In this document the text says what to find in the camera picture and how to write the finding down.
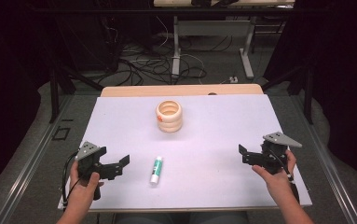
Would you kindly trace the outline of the metal floor rail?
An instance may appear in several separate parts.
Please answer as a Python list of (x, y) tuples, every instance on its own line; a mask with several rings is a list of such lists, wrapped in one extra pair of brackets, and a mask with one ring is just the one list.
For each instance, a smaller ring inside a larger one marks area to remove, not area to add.
[(71, 104), (73, 98), (73, 95), (61, 98), (58, 105), (60, 113), (52, 123), (49, 122), (49, 102), (44, 101), (41, 104), (32, 126), (9, 162), (7, 170), (3, 172), (5, 178), (8, 177), (9, 172), (15, 171), (15, 174), (13, 175), (13, 183), (10, 185), (0, 208), (0, 224), (8, 224), (48, 149), (52, 135), (58, 129), (59, 118)]
[(311, 141), (315, 145), (315, 152), (318, 157), (318, 161), (323, 168), (323, 172), (328, 180), (329, 186), (333, 191), (335, 198), (339, 204), (340, 210), (342, 211), (348, 224), (357, 224), (357, 211), (353, 205), (351, 198), (348, 194), (346, 187), (341, 181), (337, 168), (326, 150), (321, 138), (316, 132), (315, 127), (309, 123), (308, 119), (304, 115), (304, 107), (299, 96), (292, 96), (291, 100), (295, 106), (297, 112), (301, 112), (300, 118), (304, 123), (305, 129), (309, 132)]

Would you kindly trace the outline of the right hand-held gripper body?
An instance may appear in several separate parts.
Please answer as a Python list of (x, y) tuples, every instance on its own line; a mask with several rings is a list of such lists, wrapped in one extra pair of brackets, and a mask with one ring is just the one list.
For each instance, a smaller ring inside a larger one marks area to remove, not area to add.
[(249, 164), (259, 165), (272, 175), (277, 174), (280, 169), (287, 169), (288, 147), (302, 147), (299, 142), (281, 132), (266, 134), (263, 139), (261, 152), (249, 154)]

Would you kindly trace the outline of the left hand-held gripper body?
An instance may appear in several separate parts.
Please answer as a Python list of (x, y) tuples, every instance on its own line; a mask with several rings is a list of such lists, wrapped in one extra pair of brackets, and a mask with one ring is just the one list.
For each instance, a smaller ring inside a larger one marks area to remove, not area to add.
[(76, 155), (80, 183), (88, 182), (93, 172), (100, 175), (100, 179), (114, 180), (115, 169), (120, 167), (119, 162), (102, 164), (101, 156), (107, 152), (106, 147), (98, 147), (85, 142)]

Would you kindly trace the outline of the person's right hand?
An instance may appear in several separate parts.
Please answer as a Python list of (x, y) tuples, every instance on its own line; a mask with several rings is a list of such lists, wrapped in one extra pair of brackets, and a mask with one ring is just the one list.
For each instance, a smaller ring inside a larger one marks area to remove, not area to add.
[(275, 175), (271, 175), (268, 171), (258, 165), (254, 165), (252, 169), (264, 179), (268, 192), (276, 204), (286, 202), (289, 205), (292, 205), (297, 202), (291, 189), (288, 174), (284, 170), (279, 171)]

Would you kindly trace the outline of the dark curtain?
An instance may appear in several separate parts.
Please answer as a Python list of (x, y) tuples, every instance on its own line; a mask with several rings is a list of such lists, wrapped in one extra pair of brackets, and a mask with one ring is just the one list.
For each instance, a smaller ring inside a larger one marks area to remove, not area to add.
[(313, 97), (330, 125), (328, 147), (357, 170), (357, 0), (295, 0), (321, 15), (289, 18), (264, 78), (270, 82), (312, 59)]
[(0, 174), (34, 121), (48, 82), (25, 0), (0, 0)]

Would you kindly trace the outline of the light wooden table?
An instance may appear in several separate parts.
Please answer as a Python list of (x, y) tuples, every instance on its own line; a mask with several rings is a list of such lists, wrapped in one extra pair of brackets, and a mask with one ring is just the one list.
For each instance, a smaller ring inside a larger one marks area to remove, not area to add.
[(207, 84), (105, 87), (102, 97), (148, 97), (225, 94), (263, 94), (258, 84)]

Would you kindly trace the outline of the white and green glue stick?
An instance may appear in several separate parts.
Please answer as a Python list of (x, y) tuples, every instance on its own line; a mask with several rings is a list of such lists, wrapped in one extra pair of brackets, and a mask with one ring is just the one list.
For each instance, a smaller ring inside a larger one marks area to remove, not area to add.
[(160, 156), (156, 157), (156, 159), (154, 160), (153, 170), (150, 177), (151, 184), (156, 185), (158, 183), (162, 170), (162, 165), (163, 165), (163, 158)]

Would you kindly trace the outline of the black floor hatch frame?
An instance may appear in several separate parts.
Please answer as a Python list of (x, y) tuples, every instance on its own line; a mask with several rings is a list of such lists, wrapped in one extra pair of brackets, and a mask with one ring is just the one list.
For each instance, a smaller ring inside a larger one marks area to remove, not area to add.
[(53, 141), (65, 141), (68, 137), (69, 132), (71, 129), (69, 127), (61, 127), (59, 126), (55, 133), (52, 135)]

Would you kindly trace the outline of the black metal stand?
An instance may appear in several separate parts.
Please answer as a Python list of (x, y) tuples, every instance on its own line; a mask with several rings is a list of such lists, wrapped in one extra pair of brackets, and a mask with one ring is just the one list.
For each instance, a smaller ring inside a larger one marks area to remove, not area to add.
[(78, 73), (68, 65), (54, 63), (49, 69), (50, 79), (50, 100), (51, 100), (51, 118), (50, 123), (53, 123), (60, 115), (59, 89), (62, 89), (66, 94), (74, 94), (76, 87), (72, 79), (77, 79), (80, 82), (92, 87), (96, 91), (101, 91), (103, 86), (92, 81)]
[(290, 87), (290, 94), (298, 94), (299, 83), (303, 84), (302, 89), (304, 90), (304, 103), (303, 103), (303, 114), (309, 124), (313, 123), (311, 108), (312, 108), (312, 95), (313, 95), (313, 84), (314, 84), (314, 71), (313, 66), (295, 66), (293, 69), (285, 74), (277, 77), (274, 80), (268, 81), (266, 84), (261, 86), (263, 91), (268, 90), (274, 85), (280, 84), (285, 79), (294, 77), (296, 84), (292, 84)]

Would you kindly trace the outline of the white metal desk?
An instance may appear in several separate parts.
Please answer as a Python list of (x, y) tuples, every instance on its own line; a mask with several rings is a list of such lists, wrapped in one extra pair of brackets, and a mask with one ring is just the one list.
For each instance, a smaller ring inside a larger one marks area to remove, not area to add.
[[(291, 9), (295, 0), (153, 0), (155, 7), (185, 7), (210, 9), (212, 7), (227, 9)], [(254, 37), (257, 16), (247, 16), (246, 20), (210, 20), (188, 19), (187, 21), (173, 17), (174, 53), (172, 57), (172, 78), (178, 78), (180, 73), (181, 36), (243, 36), (244, 47), (240, 49), (240, 58), (247, 78), (253, 79), (254, 73), (248, 57), (248, 52)]]

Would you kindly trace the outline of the person's left hand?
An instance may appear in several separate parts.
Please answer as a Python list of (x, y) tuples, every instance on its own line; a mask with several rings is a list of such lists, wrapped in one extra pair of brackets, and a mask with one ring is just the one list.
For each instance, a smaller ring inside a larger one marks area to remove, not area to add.
[(101, 183), (100, 175), (93, 172), (89, 181), (81, 184), (77, 168), (78, 162), (75, 161), (70, 171), (72, 190), (70, 196), (68, 197), (66, 211), (71, 212), (75, 216), (79, 217), (80, 215), (87, 214), (89, 211), (89, 208), (93, 202), (94, 192), (96, 188), (101, 185)]

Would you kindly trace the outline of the white table mat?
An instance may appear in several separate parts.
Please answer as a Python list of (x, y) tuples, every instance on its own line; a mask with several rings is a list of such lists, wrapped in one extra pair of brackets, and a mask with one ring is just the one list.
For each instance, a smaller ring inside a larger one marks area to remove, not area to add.
[[(178, 96), (183, 126), (157, 126), (159, 97), (100, 97), (84, 140), (106, 147), (102, 163), (129, 155), (123, 175), (106, 182), (93, 212), (161, 212), (273, 208), (264, 180), (242, 163), (239, 145), (261, 149), (280, 130), (265, 94)], [(156, 157), (159, 181), (150, 183)]]

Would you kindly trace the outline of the beige ringed pen holder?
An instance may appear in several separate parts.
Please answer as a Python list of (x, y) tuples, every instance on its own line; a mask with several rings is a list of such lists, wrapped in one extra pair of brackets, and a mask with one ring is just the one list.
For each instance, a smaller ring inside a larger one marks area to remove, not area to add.
[(158, 127), (165, 133), (174, 133), (183, 126), (183, 108), (173, 100), (163, 101), (156, 107)]

